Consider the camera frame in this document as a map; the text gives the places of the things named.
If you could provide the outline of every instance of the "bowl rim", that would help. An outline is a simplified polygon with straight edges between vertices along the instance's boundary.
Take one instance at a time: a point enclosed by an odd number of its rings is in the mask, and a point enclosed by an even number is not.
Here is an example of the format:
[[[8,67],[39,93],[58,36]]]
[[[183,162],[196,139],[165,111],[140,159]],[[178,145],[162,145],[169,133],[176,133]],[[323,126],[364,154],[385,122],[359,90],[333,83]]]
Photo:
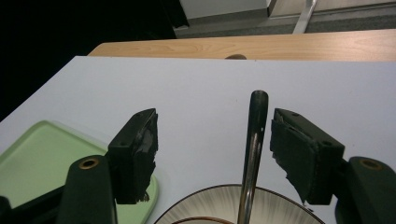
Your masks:
[[[199,189],[199,190],[187,195],[186,197],[180,199],[179,201],[174,203],[171,207],[166,209],[166,211],[163,212],[163,214],[160,217],[157,218],[157,220],[154,222],[154,224],[158,223],[158,221],[160,221],[161,218],[163,218],[163,216],[165,216],[172,208],[174,208],[175,206],[177,206],[181,202],[187,200],[188,198],[190,198],[190,196],[198,194],[198,193],[201,193],[203,191],[207,191],[207,190],[211,190],[211,189],[218,189],[218,188],[226,188],[226,187],[240,187],[240,188],[242,188],[242,185],[241,184],[224,184],[224,185],[216,185],[216,186],[208,187],[208,188],[205,188],[205,189]],[[305,210],[305,212],[307,214],[309,214],[311,217],[313,217],[319,223],[325,224],[325,222],[323,222],[319,217],[317,217],[315,214],[313,214],[309,209],[305,208],[304,206],[300,205],[299,203],[295,202],[294,200],[292,200],[292,199],[290,199],[290,198],[288,198],[288,197],[286,197],[286,196],[284,196],[282,194],[276,193],[275,191],[272,191],[270,189],[265,189],[265,188],[261,188],[261,187],[257,187],[257,186],[256,186],[256,189],[263,190],[263,191],[266,191],[268,193],[275,194],[276,196],[281,197],[281,198],[285,199],[286,201],[289,201],[290,203],[293,203],[294,205],[296,205],[296,206],[300,207],[301,209]]]

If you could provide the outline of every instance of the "light green tray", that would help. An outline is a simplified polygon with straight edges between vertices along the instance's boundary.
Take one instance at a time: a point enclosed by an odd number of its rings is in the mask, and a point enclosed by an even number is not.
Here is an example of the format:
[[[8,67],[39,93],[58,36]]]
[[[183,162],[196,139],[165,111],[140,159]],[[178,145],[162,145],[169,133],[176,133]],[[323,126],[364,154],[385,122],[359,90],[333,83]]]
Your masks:
[[[77,132],[40,121],[0,156],[0,195],[16,207],[64,185],[74,161],[105,153],[105,147]],[[154,175],[147,192],[150,200],[146,203],[117,204],[120,224],[146,222],[157,202],[158,184]]]

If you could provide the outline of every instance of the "wooden table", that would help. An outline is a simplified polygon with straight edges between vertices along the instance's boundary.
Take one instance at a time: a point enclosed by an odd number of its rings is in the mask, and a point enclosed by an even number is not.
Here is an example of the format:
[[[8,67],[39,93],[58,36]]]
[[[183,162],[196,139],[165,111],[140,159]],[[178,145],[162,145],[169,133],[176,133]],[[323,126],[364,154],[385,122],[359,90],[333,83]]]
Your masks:
[[[104,43],[90,56],[250,60],[396,61],[396,29]]]

